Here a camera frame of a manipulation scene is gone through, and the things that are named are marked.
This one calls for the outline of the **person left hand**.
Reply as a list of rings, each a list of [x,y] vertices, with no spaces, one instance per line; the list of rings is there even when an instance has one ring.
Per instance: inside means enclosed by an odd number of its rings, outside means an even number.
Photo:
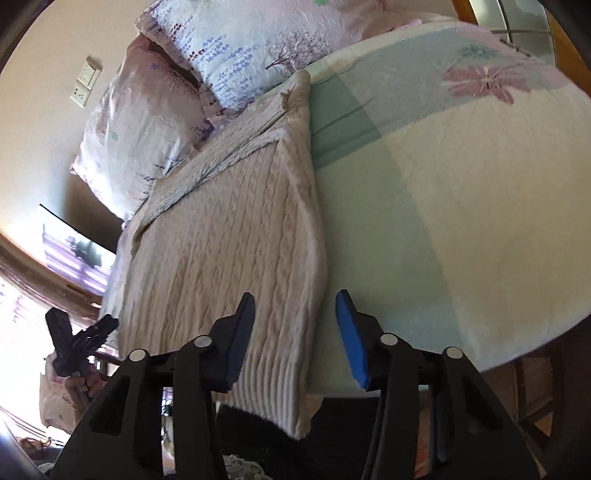
[[[85,411],[90,402],[96,398],[106,385],[96,368],[87,363],[82,373],[69,376],[64,381],[64,387],[73,404]]]

